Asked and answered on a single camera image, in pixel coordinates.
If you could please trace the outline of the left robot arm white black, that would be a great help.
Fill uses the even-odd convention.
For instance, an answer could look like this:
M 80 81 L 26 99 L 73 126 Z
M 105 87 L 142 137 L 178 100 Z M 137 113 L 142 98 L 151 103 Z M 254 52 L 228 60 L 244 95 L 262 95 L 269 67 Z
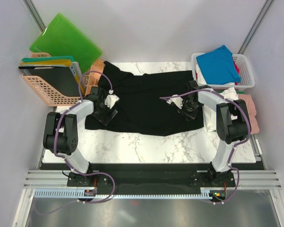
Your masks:
M 62 158 L 72 172 L 79 174 L 78 181 L 84 186 L 94 182 L 91 164 L 81 154 L 78 143 L 77 124 L 87 116 L 92 116 L 107 126 L 118 111 L 114 105 L 120 98 L 113 90 L 105 91 L 93 87 L 91 93 L 81 97 L 73 106 L 62 113 L 50 112 L 46 117 L 43 146 L 56 157 Z

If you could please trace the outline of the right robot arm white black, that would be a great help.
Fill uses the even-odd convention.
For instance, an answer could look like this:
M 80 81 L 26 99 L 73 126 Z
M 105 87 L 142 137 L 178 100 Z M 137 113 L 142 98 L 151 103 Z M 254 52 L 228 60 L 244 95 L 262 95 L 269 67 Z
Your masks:
M 201 112 L 201 107 L 209 107 L 216 114 L 216 132 L 220 138 L 216 155 L 207 174 L 208 183 L 218 186 L 224 181 L 224 174 L 231 168 L 235 147 L 247 141 L 251 133 L 249 116 L 244 100 L 232 100 L 215 92 L 209 86 L 198 86 L 191 80 L 186 85 L 187 94 L 180 101 L 178 112 L 190 121 Z

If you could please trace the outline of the black t shirt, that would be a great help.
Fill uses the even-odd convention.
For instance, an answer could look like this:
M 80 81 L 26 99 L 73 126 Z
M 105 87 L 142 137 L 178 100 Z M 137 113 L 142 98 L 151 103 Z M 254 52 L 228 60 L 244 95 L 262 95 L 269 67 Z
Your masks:
M 192 120 L 187 120 L 175 106 L 162 100 L 163 96 L 180 95 L 193 80 L 192 71 L 175 71 L 134 75 L 120 70 L 108 61 L 104 62 L 98 86 L 113 88 L 120 100 L 114 105 L 118 112 L 104 126 L 94 116 L 85 120 L 87 130 L 140 133 L 153 136 L 169 136 L 176 133 L 198 130 L 204 126 L 203 110 L 199 108 Z

